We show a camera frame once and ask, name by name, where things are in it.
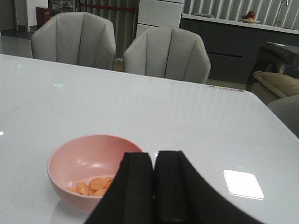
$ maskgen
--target fruit bowl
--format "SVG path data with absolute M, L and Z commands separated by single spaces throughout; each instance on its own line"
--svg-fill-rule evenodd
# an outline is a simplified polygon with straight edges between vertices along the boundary
M 243 19 L 243 18 L 240 18 L 240 20 L 245 23 L 260 23 L 260 21 L 257 20 L 250 20 L 250 19 Z
M 141 152 L 133 142 L 112 135 L 88 135 L 59 146 L 50 156 L 47 172 L 53 189 L 68 205 L 91 212 L 101 196 L 72 192 L 78 182 L 88 184 L 95 177 L 113 177 L 125 152 Z

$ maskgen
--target white cabinet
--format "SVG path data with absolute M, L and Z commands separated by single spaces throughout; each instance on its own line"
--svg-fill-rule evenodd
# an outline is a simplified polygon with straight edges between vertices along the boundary
M 140 0 L 137 33 L 149 27 L 179 27 L 184 0 Z

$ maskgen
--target tiled floor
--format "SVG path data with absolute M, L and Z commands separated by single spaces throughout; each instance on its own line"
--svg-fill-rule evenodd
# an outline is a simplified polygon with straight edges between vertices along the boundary
M 0 36 L 0 54 L 32 57 L 30 38 L 32 32 L 1 32 Z M 114 64 L 115 71 L 123 71 L 122 60 L 116 60 Z M 209 79 L 209 85 L 216 85 L 222 87 L 236 88 L 245 90 L 245 84 L 225 82 L 219 80 Z

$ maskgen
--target chair backrest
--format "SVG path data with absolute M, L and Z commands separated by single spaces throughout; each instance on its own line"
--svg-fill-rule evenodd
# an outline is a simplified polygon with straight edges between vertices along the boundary
M 205 83 L 211 64 L 201 37 L 175 27 L 143 31 L 124 54 L 124 71 Z
M 36 59 L 111 70 L 113 24 L 90 13 L 57 14 L 32 35 L 31 48 Z
M 274 100 L 268 107 L 299 138 L 299 95 Z

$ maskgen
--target sofa cushion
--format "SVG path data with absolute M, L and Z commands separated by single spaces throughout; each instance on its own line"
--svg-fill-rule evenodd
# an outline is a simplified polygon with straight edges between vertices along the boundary
M 256 71 L 253 76 L 260 84 L 279 98 L 299 94 L 299 80 L 290 76 L 261 71 Z

